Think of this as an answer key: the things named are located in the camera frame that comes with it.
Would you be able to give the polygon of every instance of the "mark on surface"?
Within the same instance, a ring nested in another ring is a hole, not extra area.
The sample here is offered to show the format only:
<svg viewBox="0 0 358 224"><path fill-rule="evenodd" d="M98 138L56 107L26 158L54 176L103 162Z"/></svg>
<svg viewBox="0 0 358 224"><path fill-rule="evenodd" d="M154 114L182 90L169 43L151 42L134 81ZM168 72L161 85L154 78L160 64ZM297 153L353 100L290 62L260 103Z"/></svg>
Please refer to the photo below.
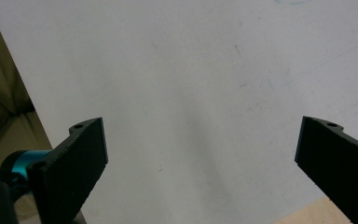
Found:
<svg viewBox="0 0 358 224"><path fill-rule="evenodd" d="M311 72L313 72L313 71L315 71L315 70L318 70L318 69L320 69L320 68L322 68L322 67L325 67L327 64L329 64L329 63L331 63L331 62L333 62L333 61L335 61L335 60L341 58L342 56L344 56L344 55L346 55L346 54L348 54L348 53L354 51L354 50L357 49L357 48L358 48L358 45L356 45L356 46L354 46L354 47L352 47L352 48L349 48L349 49L345 50L344 52L338 54L337 56L331 58L330 60L327 60L327 61L325 61L324 63L321 63L320 65L313 67L312 69L310 69L310 70L306 73L306 75L309 74L309 73L311 73Z"/></svg>
<svg viewBox="0 0 358 224"><path fill-rule="evenodd" d="M152 42L153 49L158 50L158 45L155 42Z"/></svg>
<svg viewBox="0 0 358 224"><path fill-rule="evenodd" d="M269 80L269 78L267 78L267 81L268 81L268 84L269 84L269 86L271 87L271 89L272 89L273 91L275 91L275 88L274 88L274 86L272 85L271 80Z"/></svg>
<svg viewBox="0 0 358 224"><path fill-rule="evenodd" d="M297 78L306 77L307 75L309 75L309 74L311 74L311 73L313 73L313 72L315 72L315 71L317 71L317 70L319 70L319 69L325 67L326 65L328 65L328 64L330 64L330 63L332 63L332 62L334 62L335 60L338 60L339 58L345 56L345 55L348 54L348 53L351 53L352 51L354 51L354 50L356 50L356 49L358 49L358 44L355 45L355 46L353 46L353 47L351 47L351 48L349 48L349 49L347 49L347 50L345 50L345 51L342 52L342 53L339 53L338 55L334 56L333 58L331 58L331 59L329 59L329 60L326 60L326 61L324 61L323 63L312 67L312 68L309 69L308 71L305 71L305 72L303 72L303 73L297 73L297 74L295 75L295 77L297 77ZM286 87L286 86L288 86L288 85L291 85L291 84L294 83L294 82L295 82L295 80L293 80L293 79L292 79L292 80L289 80L289 81L287 81L285 84L279 86L277 89L284 88L284 87Z"/></svg>
<svg viewBox="0 0 358 224"><path fill-rule="evenodd" d="M274 0L275 3L280 4L287 4L290 6L295 6L295 5L302 5L306 2L309 2L309 0Z"/></svg>
<svg viewBox="0 0 358 224"><path fill-rule="evenodd" d="M242 58L242 55L240 53L240 50L238 49L237 45L234 45L235 49L237 50L238 54L240 55L240 57Z"/></svg>

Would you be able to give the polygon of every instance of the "wooden surface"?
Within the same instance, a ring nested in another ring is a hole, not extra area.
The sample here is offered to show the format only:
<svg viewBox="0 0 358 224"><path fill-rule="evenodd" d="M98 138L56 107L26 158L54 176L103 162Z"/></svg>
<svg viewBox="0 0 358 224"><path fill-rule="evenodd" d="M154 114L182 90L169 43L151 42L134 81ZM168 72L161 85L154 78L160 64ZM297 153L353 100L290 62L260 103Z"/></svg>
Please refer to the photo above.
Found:
<svg viewBox="0 0 358 224"><path fill-rule="evenodd" d="M327 197L311 203L274 224L350 224L347 217Z"/></svg>

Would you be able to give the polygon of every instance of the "white table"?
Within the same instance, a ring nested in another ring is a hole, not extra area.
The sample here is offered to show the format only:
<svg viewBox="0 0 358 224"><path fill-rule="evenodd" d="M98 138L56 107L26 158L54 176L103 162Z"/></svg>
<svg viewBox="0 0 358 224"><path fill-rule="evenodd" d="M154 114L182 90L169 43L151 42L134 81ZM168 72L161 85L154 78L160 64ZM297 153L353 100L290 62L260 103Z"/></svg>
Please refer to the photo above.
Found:
<svg viewBox="0 0 358 224"><path fill-rule="evenodd" d="M322 196L303 115L358 138L358 1L0 0L0 29L53 146L103 117L88 223L272 223Z"/></svg>

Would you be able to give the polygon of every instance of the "teal metal part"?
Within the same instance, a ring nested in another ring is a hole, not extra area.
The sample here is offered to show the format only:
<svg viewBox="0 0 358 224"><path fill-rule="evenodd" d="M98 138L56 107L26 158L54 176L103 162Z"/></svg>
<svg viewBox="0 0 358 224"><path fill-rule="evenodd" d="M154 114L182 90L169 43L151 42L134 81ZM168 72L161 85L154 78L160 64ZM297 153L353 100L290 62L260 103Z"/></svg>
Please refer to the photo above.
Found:
<svg viewBox="0 0 358 224"><path fill-rule="evenodd" d="M30 164L33 161L41 160L51 150L29 150L22 153L19 158L16 160L16 162L13 165L13 168L11 169L12 173L20 173L22 176L25 177L26 180L28 180L27 175L27 165Z"/></svg>

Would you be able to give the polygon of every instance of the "screw hole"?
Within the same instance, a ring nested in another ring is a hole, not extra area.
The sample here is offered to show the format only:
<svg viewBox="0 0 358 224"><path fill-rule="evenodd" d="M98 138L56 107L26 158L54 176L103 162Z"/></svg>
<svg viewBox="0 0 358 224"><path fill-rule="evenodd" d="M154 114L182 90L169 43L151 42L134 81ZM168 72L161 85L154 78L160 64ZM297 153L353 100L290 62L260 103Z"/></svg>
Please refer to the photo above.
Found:
<svg viewBox="0 0 358 224"><path fill-rule="evenodd" d="M47 165L47 163L45 161L39 161L39 162L35 163L32 168L34 170L40 170L46 165Z"/></svg>
<svg viewBox="0 0 358 224"><path fill-rule="evenodd" d="M338 127L338 125L336 125L335 123L327 123L327 125L330 126L330 127L334 127L334 128Z"/></svg>

